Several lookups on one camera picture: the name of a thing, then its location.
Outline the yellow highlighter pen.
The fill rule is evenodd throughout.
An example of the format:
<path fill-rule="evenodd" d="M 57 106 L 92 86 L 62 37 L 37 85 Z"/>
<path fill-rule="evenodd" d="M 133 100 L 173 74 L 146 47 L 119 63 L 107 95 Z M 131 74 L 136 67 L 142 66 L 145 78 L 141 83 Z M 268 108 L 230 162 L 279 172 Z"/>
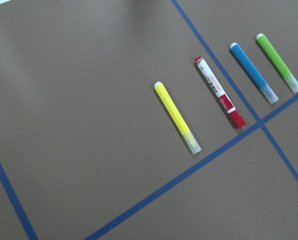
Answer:
<path fill-rule="evenodd" d="M 160 97 L 165 108 L 167 109 L 173 122 L 175 123 L 178 130 L 180 131 L 183 139 L 187 143 L 191 152 L 193 154 L 200 152 L 201 151 L 200 145 L 198 144 L 196 138 L 194 137 L 193 133 L 191 132 L 190 128 L 188 127 L 186 121 L 184 120 L 181 113 L 179 112 L 177 106 L 175 105 L 174 101 L 172 100 L 171 96 L 169 95 L 164 84 L 160 81 L 157 81 L 154 84 L 154 89 L 157 92 L 158 96 Z"/>

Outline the green highlighter pen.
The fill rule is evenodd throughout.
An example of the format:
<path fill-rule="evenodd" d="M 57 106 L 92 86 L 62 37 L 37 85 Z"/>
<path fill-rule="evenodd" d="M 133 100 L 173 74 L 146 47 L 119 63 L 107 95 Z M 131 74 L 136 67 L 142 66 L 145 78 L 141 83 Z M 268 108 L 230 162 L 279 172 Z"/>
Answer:
<path fill-rule="evenodd" d="M 269 58 L 269 60 L 272 62 L 274 67 L 277 69 L 277 71 L 280 73 L 280 75 L 284 79 L 285 83 L 290 88 L 290 90 L 294 94 L 298 93 L 297 79 L 293 76 L 292 72 L 287 67 L 287 65 L 284 63 L 283 59 L 280 57 L 278 52 L 272 46 L 272 44 L 270 43 L 268 38 L 263 33 L 259 33 L 256 36 L 256 42 L 261 47 L 261 49 L 264 51 L 264 53 Z"/>

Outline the red white marker pen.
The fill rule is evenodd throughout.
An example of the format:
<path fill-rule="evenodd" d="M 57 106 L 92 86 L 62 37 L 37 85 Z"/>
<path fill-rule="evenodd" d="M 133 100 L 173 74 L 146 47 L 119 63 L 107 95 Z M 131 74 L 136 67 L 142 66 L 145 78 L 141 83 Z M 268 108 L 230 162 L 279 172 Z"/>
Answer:
<path fill-rule="evenodd" d="M 223 89 L 222 85 L 216 78 L 215 74 L 207 64 L 206 60 L 198 56 L 195 59 L 195 63 L 199 70 L 201 71 L 202 75 L 205 77 L 206 81 L 208 82 L 209 86 L 215 93 L 216 97 L 218 98 L 221 106 L 223 107 L 224 111 L 228 115 L 228 117 L 231 119 L 233 125 L 237 129 L 241 129 L 246 125 L 246 122 L 244 118 L 241 116 L 241 114 L 237 111 L 234 104 L 228 97 L 227 93 Z"/>

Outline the blue highlighter pen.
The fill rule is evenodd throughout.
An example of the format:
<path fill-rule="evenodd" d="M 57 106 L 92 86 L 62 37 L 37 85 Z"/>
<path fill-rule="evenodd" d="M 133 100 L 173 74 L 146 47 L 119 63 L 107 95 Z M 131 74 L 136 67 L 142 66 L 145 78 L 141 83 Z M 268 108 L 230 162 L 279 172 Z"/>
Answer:
<path fill-rule="evenodd" d="M 267 81 L 260 74 L 258 69 L 255 67 L 253 62 L 249 59 L 249 57 L 246 55 L 246 53 L 243 51 L 243 49 L 240 47 L 240 45 L 236 42 L 233 42 L 230 45 L 230 50 L 233 53 L 233 55 L 235 56 L 235 58 L 238 60 L 238 62 L 242 65 L 244 70 L 248 73 L 248 75 L 254 81 L 256 86 L 260 89 L 262 94 L 266 97 L 267 101 L 270 104 L 276 103 L 279 100 L 278 96 L 271 89 L 271 87 L 269 86 Z"/>

